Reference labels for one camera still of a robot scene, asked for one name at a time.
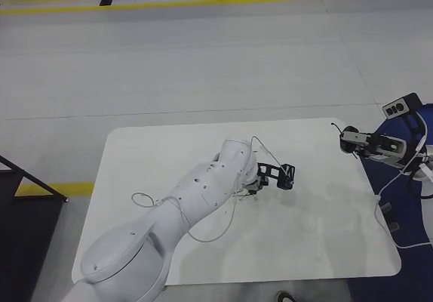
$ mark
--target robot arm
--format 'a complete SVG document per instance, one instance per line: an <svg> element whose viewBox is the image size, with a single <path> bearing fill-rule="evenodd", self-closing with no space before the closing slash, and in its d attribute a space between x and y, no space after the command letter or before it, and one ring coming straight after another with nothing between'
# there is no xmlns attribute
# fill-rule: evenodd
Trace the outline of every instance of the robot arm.
<svg viewBox="0 0 433 302"><path fill-rule="evenodd" d="M84 279L63 301L153 301L164 287L175 248L188 230L235 192L246 186L261 189L265 178L251 143L225 140L212 162L196 165L154 208L92 244L81 261Z"/></svg>
<svg viewBox="0 0 433 302"><path fill-rule="evenodd" d="M433 182L433 146L426 145L428 127L416 111L422 105L416 94L408 94L382 108L387 119L401 117L410 131L408 141L379 133L361 133L348 126L341 132L340 148L365 159L382 162L409 174L411 180ZM433 198L420 196L421 199Z"/></svg>

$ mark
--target floor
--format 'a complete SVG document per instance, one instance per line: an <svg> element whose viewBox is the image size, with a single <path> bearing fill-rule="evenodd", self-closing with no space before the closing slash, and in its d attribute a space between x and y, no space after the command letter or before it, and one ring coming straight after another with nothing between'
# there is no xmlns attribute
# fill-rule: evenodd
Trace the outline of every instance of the floor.
<svg viewBox="0 0 433 302"><path fill-rule="evenodd" d="M49 183L94 181L119 127L337 117L362 131L433 103L433 1L0 16L0 153ZM33 301L59 301L89 198L61 214ZM347 301L345 281L169 288L158 300Z"/></svg>

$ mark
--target white table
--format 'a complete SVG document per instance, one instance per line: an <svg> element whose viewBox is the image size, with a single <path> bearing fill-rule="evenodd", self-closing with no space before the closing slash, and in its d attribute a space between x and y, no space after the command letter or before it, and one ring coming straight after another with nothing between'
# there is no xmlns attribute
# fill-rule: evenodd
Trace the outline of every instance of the white table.
<svg viewBox="0 0 433 302"><path fill-rule="evenodd" d="M337 119L119 128L106 141L82 231L72 280L82 278L82 255L105 231L146 211L130 199L156 199L198 162L209 162L226 137L258 136L282 163L296 167L292 190L271 180L259 199L238 202L227 234L212 243L183 237L167 285L392 276L399 254L373 216L375 198L360 161L339 149ZM258 150L259 162L274 164ZM203 219L192 233L221 233L232 203Z"/></svg>

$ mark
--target blue fabric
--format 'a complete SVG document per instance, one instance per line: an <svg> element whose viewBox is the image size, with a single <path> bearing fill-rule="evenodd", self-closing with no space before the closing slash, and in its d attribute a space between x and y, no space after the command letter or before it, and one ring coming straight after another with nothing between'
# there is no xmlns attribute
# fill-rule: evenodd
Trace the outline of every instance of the blue fabric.
<svg viewBox="0 0 433 302"><path fill-rule="evenodd" d="M427 144L433 145L433 104L425 105L419 113L428 125ZM377 131L406 140L410 138L410 132L402 119L386 120ZM398 173L395 168L387 165L366 159L361 161L375 194ZM421 202L409 194L407 181L407 177L398 178L384 191L380 202L380 205L389 202L398 219L400 229L392 235L399 245L412 245L428 240L422 224ZM413 189L421 192L421 184L414 181ZM348 280L354 301L433 302L433 247L425 245L400 249L398 252L402 265L396 276Z"/></svg>

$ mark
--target floor tape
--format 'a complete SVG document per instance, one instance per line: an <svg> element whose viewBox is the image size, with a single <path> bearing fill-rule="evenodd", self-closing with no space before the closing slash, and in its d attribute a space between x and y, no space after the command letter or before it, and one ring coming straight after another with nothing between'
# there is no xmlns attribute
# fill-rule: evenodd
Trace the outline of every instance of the floor tape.
<svg viewBox="0 0 433 302"><path fill-rule="evenodd" d="M89 11L123 11L148 8L180 8L188 6L205 5L252 5L259 3L288 2L289 0L193 0L183 2L148 2L134 3L129 5L110 5L110 6L72 6L57 8L0 8L0 15L7 14L54 14L54 13L76 13Z"/></svg>
<svg viewBox="0 0 433 302"><path fill-rule="evenodd" d="M57 192L68 196L91 196L94 189L94 183L49 183L51 188L54 188ZM50 193L40 186L33 183L22 183L17 189L15 196L42 196L50 195Z"/></svg>

